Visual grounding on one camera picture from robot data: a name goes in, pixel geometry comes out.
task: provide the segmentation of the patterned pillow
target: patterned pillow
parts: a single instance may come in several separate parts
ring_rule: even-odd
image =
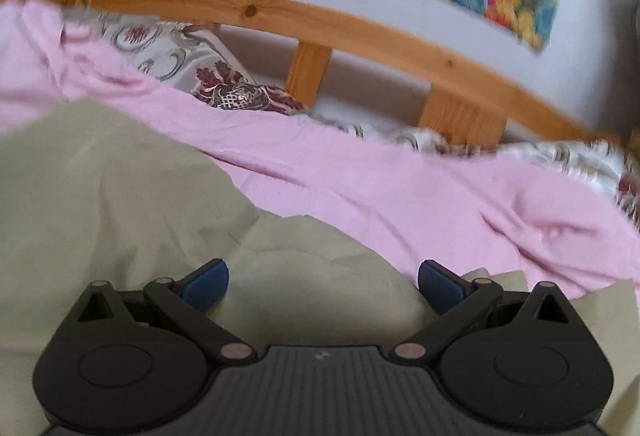
[[[256,84],[218,36],[204,26],[70,8],[65,20],[92,27],[138,70],[222,109],[292,115],[304,106],[285,90]]]

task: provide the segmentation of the bedding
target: bedding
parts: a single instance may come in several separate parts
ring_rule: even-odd
[[[640,294],[640,237],[588,187],[508,157],[415,156],[278,113],[210,108],[139,73],[38,0],[0,7],[0,130],[94,98],[207,153],[255,206],[309,215],[415,279],[424,259],[463,274],[523,270],[578,297],[620,280]]]
[[[222,109],[263,109],[290,115],[304,106],[285,90],[259,85],[206,26],[164,22],[71,7],[64,19],[93,28],[135,66],[161,82]]]
[[[0,434],[47,426],[31,390],[44,344],[94,279],[117,288],[181,277],[224,257],[230,288],[209,317],[271,342],[385,348],[434,316],[411,281],[310,217],[255,209],[202,153],[95,102],[54,108],[0,139]],[[466,275],[489,277],[485,269]],[[528,289],[522,272],[493,276]],[[616,381],[601,422],[632,436],[640,330],[630,282],[573,301]]]
[[[376,139],[421,153],[452,156],[511,156],[529,160],[583,182],[606,196],[640,230],[640,165],[631,152],[607,140],[594,142],[517,142],[495,147],[450,145],[435,131],[418,127],[382,129],[370,124],[350,124],[306,111],[296,120],[312,119],[359,139]]]

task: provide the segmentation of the metal rivet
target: metal rivet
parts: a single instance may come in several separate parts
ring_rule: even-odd
[[[258,9],[255,5],[249,5],[245,10],[244,10],[244,15],[248,18],[252,18],[254,17],[256,14],[258,13]]]
[[[396,346],[394,351],[400,358],[405,358],[406,360],[417,360],[418,358],[422,358],[426,355],[427,348],[422,344],[417,344],[416,342],[406,342]]]
[[[252,347],[247,344],[242,344],[242,342],[227,344],[222,346],[220,350],[220,354],[229,360],[244,360],[245,358],[249,358],[252,353],[254,353]]]

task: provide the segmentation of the pink bedsheet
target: pink bedsheet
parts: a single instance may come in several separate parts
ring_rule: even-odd
[[[412,279],[524,270],[569,297],[632,279],[640,238],[587,186],[526,161],[416,155],[277,113],[223,111],[138,73],[88,29],[37,0],[0,6],[0,131],[93,98],[208,153],[258,206],[311,215]]]

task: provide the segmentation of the wooden bed frame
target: wooden bed frame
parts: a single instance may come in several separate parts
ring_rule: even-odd
[[[313,105],[333,50],[341,50],[431,83],[418,127],[449,142],[495,145],[507,120],[544,140],[593,140],[597,134],[478,63],[411,34],[336,10],[290,0],[50,0],[164,20],[220,23],[298,40],[286,89]]]

